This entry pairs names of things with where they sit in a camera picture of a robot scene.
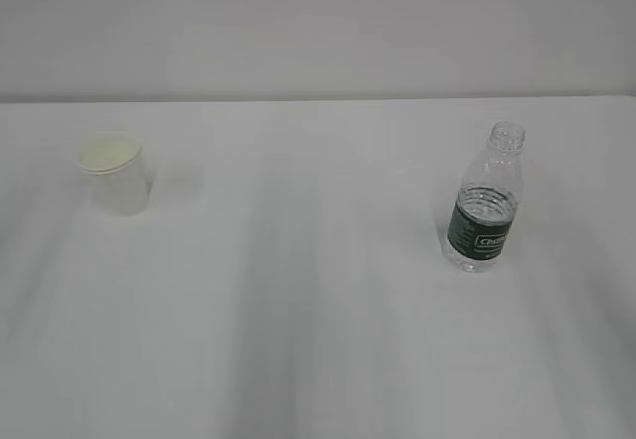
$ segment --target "table surface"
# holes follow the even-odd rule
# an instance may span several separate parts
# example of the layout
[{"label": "table surface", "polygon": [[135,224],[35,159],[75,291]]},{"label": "table surface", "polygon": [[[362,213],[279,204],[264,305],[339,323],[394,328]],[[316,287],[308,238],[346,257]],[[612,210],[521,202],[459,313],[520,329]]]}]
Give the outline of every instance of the table surface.
[{"label": "table surface", "polygon": [[[527,128],[500,263],[439,239]],[[144,143],[101,213],[91,132]],[[0,436],[636,436],[636,98],[0,105]]]}]

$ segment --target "white paper cup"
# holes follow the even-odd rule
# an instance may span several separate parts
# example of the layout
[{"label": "white paper cup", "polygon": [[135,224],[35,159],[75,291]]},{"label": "white paper cup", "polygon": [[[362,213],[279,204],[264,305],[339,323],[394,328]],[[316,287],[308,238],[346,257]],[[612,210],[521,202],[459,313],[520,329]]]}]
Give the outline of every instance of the white paper cup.
[{"label": "white paper cup", "polygon": [[148,204],[141,143],[126,133],[99,133],[79,151],[79,166],[94,185],[98,205],[117,216],[132,216]]}]

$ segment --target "green label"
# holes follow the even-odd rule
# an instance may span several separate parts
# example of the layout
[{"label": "green label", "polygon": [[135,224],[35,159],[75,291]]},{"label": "green label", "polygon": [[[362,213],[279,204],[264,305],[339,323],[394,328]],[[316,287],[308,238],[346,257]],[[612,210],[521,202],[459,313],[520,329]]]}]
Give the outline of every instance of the green label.
[{"label": "green label", "polygon": [[473,260],[490,260],[501,253],[512,221],[484,224],[464,213],[457,204],[448,227],[448,241],[459,253]]}]

